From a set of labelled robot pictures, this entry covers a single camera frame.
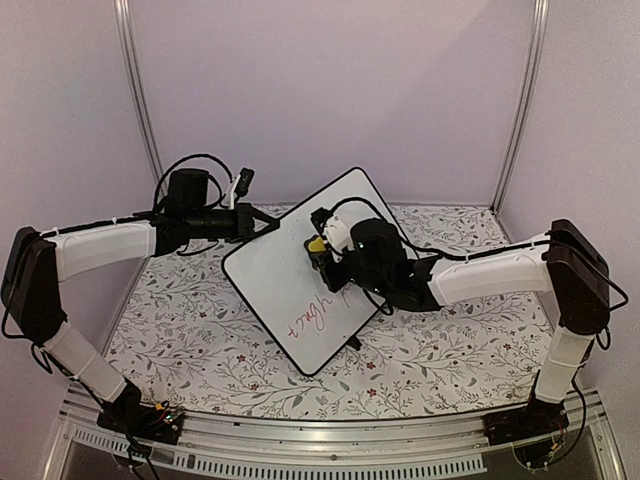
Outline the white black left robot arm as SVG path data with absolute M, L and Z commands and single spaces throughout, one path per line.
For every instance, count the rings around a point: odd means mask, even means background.
M 167 255 L 191 255 L 194 240 L 246 243 L 277 230 L 275 217 L 244 202 L 254 177 L 243 168 L 226 175 L 228 185 L 201 168 L 172 168 L 156 187 L 151 207 L 124 217 L 15 235 L 1 286 L 4 318 L 18 330 L 5 338 L 24 340 L 46 372 L 60 370 L 100 401 L 128 434 L 148 426 L 139 389 L 106 360 L 75 327 L 61 290 L 103 269 Z

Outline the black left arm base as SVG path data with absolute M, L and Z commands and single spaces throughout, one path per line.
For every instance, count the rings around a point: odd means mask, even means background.
M 185 409 L 169 401 L 146 404 L 140 389 L 126 380 L 124 390 L 113 402 L 101 402 L 97 425 L 113 432 L 168 445 L 177 445 L 184 424 Z

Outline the yellow black whiteboard eraser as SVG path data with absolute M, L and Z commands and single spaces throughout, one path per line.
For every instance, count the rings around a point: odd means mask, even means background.
M 320 235 L 315 235 L 304 243 L 304 248 L 308 254 L 321 254 L 326 252 L 326 246 Z

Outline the white whiteboard black frame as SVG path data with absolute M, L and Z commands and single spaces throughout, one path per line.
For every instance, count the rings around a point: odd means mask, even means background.
M 398 223 L 368 174 L 354 167 L 282 214 L 277 230 L 233 249 L 221 264 L 267 333 L 308 377 L 321 371 L 377 311 L 353 284 L 330 292 L 304 250 L 304 242 L 316 234 L 311 213 L 348 197 L 370 201 L 387 221 Z

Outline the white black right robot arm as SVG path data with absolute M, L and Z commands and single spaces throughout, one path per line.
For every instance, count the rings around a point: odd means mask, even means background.
M 517 427 L 537 436 L 556 417 L 596 336 L 610 321 L 606 262 L 567 220 L 521 244 L 468 255 L 410 244 L 396 226 L 369 218 L 346 227 L 331 217 L 304 243 L 312 267 L 336 293 L 352 283 L 380 296 L 393 309 L 438 311 L 476 298 L 513 293 L 551 293 L 559 320 L 549 352 L 534 382 L 531 403 L 517 415 Z

